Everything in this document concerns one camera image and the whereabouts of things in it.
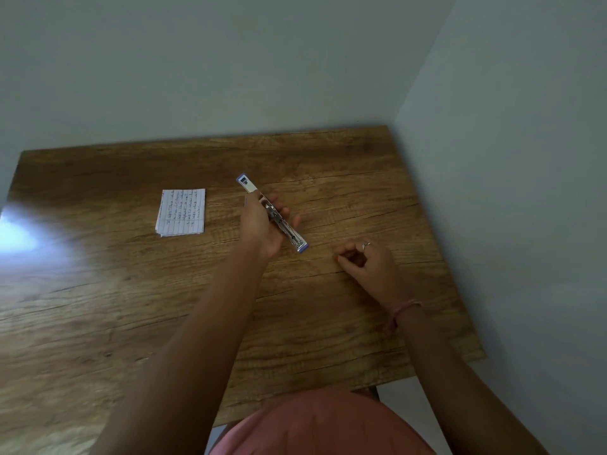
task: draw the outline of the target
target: pink bracelet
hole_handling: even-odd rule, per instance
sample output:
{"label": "pink bracelet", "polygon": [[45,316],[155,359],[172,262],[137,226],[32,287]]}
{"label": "pink bracelet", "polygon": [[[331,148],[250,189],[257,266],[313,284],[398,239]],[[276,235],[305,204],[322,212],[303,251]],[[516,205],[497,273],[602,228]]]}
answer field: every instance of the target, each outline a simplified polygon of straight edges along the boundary
{"label": "pink bracelet", "polygon": [[401,304],[398,308],[396,308],[392,312],[390,322],[388,323],[388,330],[390,332],[393,332],[396,329],[398,329],[398,324],[396,323],[396,318],[398,317],[398,315],[400,313],[402,313],[403,311],[405,311],[407,308],[411,308],[413,305],[421,306],[421,302],[419,300],[415,300],[414,298],[411,298],[410,300],[407,300],[405,303]]}

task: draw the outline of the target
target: wooden table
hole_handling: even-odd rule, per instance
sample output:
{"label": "wooden table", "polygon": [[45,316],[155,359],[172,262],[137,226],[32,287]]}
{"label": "wooden table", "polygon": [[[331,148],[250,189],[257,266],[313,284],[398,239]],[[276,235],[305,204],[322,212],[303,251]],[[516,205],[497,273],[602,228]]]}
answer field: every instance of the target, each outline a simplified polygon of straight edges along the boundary
{"label": "wooden table", "polygon": [[[331,259],[353,235],[390,247],[464,359],[484,356],[386,127],[24,152],[3,214],[21,250],[0,255],[2,453],[91,444],[237,239],[241,172],[303,215],[310,248],[269,264],[216,424],[297,390],[414,375]],[[158,236],[162,189],[198,188],[204,234]]]}

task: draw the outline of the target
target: table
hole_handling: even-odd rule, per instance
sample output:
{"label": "table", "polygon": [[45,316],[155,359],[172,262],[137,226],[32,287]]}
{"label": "table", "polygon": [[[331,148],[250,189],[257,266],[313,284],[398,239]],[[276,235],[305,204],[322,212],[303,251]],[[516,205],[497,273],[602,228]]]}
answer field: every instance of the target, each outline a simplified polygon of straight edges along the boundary
{"label": "table", "polygon": [[[3,213],[2,453],[92,443],[237,239],[242,172],[303,215],[310,248],[269,264],[217,425],[297,390],[414,375],[331,259],[346,237],[387,245],[462,357],[484,356],[386,127],[28,151]],[[157,235],[162,189],[198,188],[205,232]]]}

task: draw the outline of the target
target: hand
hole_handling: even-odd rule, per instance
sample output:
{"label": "hand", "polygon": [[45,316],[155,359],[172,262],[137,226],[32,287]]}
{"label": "hand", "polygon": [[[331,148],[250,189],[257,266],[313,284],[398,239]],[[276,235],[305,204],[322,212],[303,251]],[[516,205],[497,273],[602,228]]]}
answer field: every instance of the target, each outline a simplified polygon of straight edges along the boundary
{"label": "hand", "polygon": [[[273,222],[269,221],[268,213],[259,202],[259,198],[261,198],[261,193],[257,190],[245,197],[245,206],[240,212],[240,242],[245,246],[258,247],[261,257],[268,259],[278,253],[285,236]],[[267,198],[277,208],[280,215],[288,221],[289,208],[284,207],[278,201],[278,195],[272,193]],[[289,221],[294,229],[299,227],[300,222],[299,214]]]}
{"label": "hand", "polygon": [[335,249],[339,266],[388,311],[413,298],[398,272],[392,253],[375,241],[356,238]]}

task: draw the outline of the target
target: handwritten note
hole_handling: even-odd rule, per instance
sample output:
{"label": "handwritten note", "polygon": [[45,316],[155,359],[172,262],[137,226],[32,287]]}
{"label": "handwritten note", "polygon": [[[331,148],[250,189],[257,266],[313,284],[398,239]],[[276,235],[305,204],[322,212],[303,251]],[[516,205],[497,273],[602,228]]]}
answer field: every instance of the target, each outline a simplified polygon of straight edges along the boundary
{"label": "handwritten note", "polygon": [[205,231],[205,189],[163,190],[156,233],[177,236]]}

